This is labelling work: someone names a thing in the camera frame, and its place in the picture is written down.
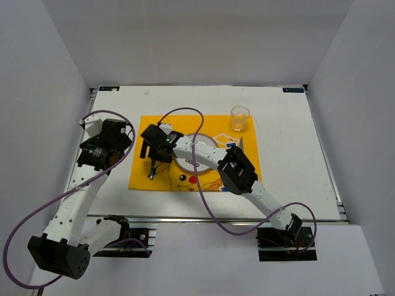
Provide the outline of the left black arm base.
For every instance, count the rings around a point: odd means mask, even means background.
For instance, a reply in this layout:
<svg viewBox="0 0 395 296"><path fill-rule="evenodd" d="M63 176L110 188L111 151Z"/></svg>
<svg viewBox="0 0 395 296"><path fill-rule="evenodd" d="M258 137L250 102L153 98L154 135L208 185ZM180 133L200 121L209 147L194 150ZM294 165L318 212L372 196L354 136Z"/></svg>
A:
<svg viewBox="0 0 395 296"><path fill-rule="evenodd" d="M107 247L95 257L106 258L149 258L155 246L157 225L152 223L130 223L129 234L124 242Z"/></svg>

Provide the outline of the fork with teal handle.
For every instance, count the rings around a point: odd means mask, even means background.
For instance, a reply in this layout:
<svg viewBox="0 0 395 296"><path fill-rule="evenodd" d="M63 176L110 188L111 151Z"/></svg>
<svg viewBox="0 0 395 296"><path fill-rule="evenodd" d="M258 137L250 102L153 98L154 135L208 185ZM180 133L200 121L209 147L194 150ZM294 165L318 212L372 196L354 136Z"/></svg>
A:
<svg viewBox="0 0 395 296"><path fill-rule="evenodd" d="M154 159L151 160L151 168L150 168L150 173L149 173L150 180L153 180L154 175L155 175L155 162L156 161Z"/></svg>

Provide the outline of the round patterned plate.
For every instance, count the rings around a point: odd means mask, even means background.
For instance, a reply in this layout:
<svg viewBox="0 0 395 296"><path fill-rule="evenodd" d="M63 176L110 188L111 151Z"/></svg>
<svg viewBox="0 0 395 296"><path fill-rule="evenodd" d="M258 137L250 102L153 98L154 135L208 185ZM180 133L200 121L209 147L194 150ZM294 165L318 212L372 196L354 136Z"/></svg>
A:
<svg viewBox="0 0 395 296"><path fill-rule="evenodd" d="M194 173L194 166L198 173L217 170L218 162L225 156L225 151L211 137L200 133L195 139L194 134L180 138L173 153L178 166L190 173Z"/></svg>

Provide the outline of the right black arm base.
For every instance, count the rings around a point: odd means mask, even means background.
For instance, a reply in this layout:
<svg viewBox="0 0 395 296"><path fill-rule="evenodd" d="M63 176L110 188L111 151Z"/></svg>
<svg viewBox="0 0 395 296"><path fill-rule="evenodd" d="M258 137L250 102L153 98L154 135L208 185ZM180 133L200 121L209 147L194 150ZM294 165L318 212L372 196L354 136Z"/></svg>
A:
<svg viewBox="0 0 395 296"><path fill-rule="evenodd" d="M278 231L274 228L259 228L257 230L257 246L260 262L291 262L317 261L315 244L302 252L312 240L313 232L310 227L302 227L294 242L283 242Z"/></svg>

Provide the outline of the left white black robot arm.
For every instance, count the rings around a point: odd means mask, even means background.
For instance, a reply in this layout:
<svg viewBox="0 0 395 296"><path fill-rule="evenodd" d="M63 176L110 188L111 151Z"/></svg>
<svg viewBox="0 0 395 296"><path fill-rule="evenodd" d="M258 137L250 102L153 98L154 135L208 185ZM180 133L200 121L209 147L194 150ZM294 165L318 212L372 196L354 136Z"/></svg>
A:
<svg viewBox="0 0 395 296"><path fill-rule="evenodd" d="M89 138L81 144L81 154L73 173L73 194L65 198L42 235L28 242L35 263L42 270L79 279L87 270L90 258L106 245L118 246L130 240L130 230L123 216L107 215L87 232L83 225L107 170L118 162L131 146L123 120L92 116L86 119Z"/></svg>

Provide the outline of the knife with teal handle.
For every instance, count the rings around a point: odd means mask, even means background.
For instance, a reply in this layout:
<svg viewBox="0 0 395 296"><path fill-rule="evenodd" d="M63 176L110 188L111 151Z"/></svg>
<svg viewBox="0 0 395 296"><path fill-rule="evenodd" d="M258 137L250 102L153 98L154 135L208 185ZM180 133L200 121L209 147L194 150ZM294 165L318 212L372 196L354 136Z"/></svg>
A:
<svg viewBox="0 0 395 296"><path fill-rule="evenodd" d="M239 148L244 152L244 141L243 141L243 137L240 137L239 140Z"/></svg>

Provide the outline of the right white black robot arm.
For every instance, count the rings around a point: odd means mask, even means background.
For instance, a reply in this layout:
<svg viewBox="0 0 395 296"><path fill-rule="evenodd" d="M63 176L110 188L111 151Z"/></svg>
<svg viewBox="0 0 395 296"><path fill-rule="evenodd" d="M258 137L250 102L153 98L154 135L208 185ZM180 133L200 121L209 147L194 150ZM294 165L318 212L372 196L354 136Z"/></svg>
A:
<svg viewBox="0 0 395 296"><path fill-rule="evenodd" d="M150 124L141 137L140 157L148 151L149 158L161 162L187 158L192 164L198 163L217 171L228 192L243 196L268 218L284 247L299 244L302 220L264 188L252 162L241 148L208 146L165 125Z"/></svg>

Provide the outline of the yellow Pikachu cloth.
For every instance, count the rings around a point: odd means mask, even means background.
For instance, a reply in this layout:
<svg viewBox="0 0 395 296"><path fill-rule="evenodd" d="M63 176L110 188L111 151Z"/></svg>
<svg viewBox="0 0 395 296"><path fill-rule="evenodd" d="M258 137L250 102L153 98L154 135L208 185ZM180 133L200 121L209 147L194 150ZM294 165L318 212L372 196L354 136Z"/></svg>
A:
<svg viewBox="0 0 395 296"><path fill-rule="evenodd" d="M199 115L169 115L164 123L172 125L175 131L184 135L193 134L201 124ZM219 148L228 148L233 144L239 147L240 137L244 141L244 153L256 169L258 177L261 177L259 150L253 118L248 118L242 131L231 128L231 116L229 115L206 115L200 134L205 134L214 140ZM187 172L178 166L176 160L171 163L155 162L155 175L149 179L151 159L139 157L143 139L139 137L136 143L136 152L133 156L131 175L128 188L139 191L185 191L196 192L196 178L194 173Z"/></svg>

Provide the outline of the clear drinking glass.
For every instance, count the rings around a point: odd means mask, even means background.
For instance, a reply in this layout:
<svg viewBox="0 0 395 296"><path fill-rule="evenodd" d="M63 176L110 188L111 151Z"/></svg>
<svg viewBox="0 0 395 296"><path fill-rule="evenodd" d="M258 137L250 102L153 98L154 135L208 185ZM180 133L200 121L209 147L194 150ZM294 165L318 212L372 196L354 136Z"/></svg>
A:
<svg viewBox="0 0 395 296"><path fill-rule="evenodd" d="M235 106L231 110L231 127L235 131L242 131L250 116L249 109L244 106Z"/></svg>

